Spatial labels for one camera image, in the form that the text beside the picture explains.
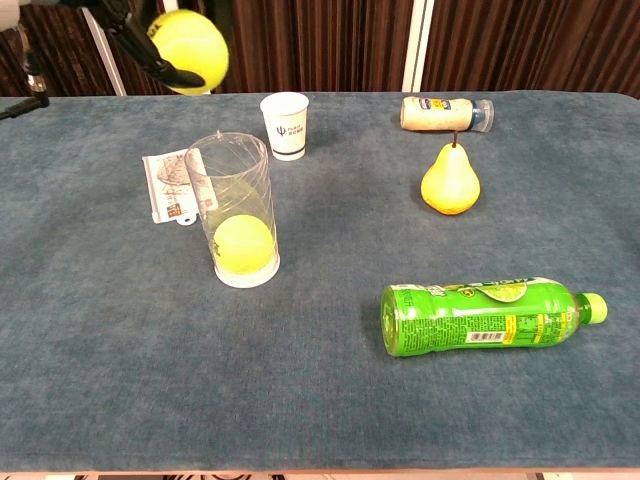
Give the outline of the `thin grey frame post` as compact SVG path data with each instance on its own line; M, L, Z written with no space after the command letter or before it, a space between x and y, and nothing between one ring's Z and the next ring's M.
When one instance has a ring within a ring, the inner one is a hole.
M120 71L114 59L108 39L87 8L81 9L92 39L99 53L102 65L107 73L111 86L116 96L126 96L127 92L122 81Z

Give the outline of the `green drink bottle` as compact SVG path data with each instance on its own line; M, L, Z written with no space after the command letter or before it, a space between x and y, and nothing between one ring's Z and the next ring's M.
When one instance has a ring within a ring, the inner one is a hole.
M383 289L385 349L409 357L454 349L556 346L582 325L604 322L605 299L573 293L543 278L453 285L396 284Z

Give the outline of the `blue table cloth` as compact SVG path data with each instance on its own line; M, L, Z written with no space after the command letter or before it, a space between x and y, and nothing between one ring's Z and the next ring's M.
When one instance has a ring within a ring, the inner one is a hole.
M0 121L0 472L640 466L640 100L504 92L461 143L482 183L419 194L442 134L394 93L315 93L271 164L281 265L215 276L152 221L145 155L265 136L256 95L55 98ZM549 349L396 359L394 283L541 276L608 319Z

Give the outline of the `white paper cup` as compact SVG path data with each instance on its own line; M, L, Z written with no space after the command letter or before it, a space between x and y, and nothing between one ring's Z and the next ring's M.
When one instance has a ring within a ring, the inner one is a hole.
M260 103L273 156L293 161L306 151L307 109L309 99L299 92L278 92Z

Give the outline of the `dark brown curtain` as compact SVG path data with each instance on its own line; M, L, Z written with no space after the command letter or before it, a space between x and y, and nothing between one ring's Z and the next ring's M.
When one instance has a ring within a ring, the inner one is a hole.
M412 29L422 92L557 90L640 99L640 0L177 0L223 33L222 93L398 91Z

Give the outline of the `clear plastic ball tube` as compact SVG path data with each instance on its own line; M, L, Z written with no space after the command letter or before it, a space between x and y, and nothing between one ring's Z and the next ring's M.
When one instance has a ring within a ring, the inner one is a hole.
M276 222L266 145L251 134L216 132L196 141L187 154L200 151L204 173L210 178L219 208L200 213L209 251L217 277L234 288L253 288L269 281L280 265ZM218 268L213 255L213 234L227 218L248 214L261 219L274 238L275 258L261 270L251 274L232 274Z

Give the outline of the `yellow pear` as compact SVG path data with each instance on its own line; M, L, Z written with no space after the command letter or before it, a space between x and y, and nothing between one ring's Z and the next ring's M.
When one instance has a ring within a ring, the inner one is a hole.
M474 206L481 186L458 132L444 145L424 174L420 193L424 202L444 215L458 215Z

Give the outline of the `white frame post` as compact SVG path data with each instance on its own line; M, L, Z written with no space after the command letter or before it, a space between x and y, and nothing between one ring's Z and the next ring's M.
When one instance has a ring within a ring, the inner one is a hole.
M413 0L401 91L421 91L435 0Z

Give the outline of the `beige mayonnaise squeeze bottle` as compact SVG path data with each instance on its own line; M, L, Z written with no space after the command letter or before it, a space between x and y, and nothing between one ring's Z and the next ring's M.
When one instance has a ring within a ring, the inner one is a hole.
M400 126L408 131L489 132L495 118L491 100L409 96L402 101Z

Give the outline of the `yellow-green tennis ball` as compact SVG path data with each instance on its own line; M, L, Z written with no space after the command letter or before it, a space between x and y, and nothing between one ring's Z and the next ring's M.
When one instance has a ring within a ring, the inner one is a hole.
M214 231L214 261L232 274L251 274L275 258L270 228L258 217L239 214L225 219Z
M227 43L204 15L178 9L158 16L147 30L160 56L176 69L192 71L205 80L196 88L171 87L183 95L201 95L217 88L229 66Z

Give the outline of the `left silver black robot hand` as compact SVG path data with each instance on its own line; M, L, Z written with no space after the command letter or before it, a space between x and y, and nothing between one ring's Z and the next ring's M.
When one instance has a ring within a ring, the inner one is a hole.
M35 49L30 45L20 25L20 8L24 5L63 5L86 8L99 27L113 38L125 52L151 77L168 87L203 87L202 76L175 68L163 59L146 33L151 24L151 0L142 0L140 12L134 14L129 0L0 0L0 32L15 29L19 32L23 51L23 70L32 96L0 111L0 121L16 118L49 106L47 87Z

